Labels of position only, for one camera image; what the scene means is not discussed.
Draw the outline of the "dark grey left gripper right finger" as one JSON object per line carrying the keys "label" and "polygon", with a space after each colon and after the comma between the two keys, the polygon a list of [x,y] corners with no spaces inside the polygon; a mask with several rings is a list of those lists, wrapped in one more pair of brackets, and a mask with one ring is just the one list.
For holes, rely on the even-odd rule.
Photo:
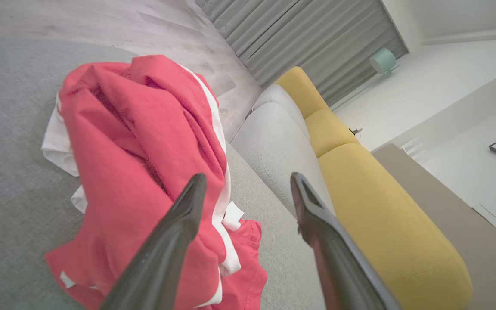
{"label": "dark grey left gripper right finger", "polygon": [[305,176],[291,174],[298,232],[314,253],[328,310],[400,310],[401,304]]}

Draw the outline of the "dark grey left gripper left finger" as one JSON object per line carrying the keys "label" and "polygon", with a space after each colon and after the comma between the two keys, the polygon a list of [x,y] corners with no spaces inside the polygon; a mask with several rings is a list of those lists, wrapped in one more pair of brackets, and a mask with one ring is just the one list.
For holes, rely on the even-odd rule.
{"label": "dark grey left gripper left finger", "polygon": [[102,310],[174,308],[186,253],[198,234],[205,191],[205,175],[193,175],[113,286]]}

